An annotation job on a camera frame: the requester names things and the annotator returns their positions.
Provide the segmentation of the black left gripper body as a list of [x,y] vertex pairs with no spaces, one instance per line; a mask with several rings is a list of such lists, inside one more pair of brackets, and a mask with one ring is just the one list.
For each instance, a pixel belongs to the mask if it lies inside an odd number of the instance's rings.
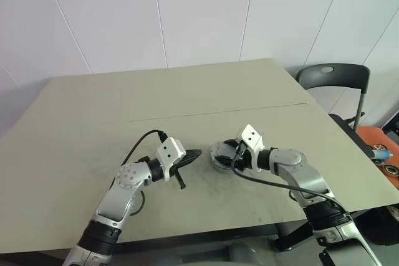
[[180,168],[181,168],[181,166],[179,164],[173,165],[170,169],[170,177],[174,177],[178,181],[178,184],[180,185],[180,189],[185,189],[186,184],[179,172]]

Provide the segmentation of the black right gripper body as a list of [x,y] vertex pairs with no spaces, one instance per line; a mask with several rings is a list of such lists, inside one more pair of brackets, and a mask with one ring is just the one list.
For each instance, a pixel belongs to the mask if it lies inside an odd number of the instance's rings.
[[231,161],[232,170],[244,171],[245,169],[253,169],[250,150],[250,147],[245,142],[235,142],[234,156]]

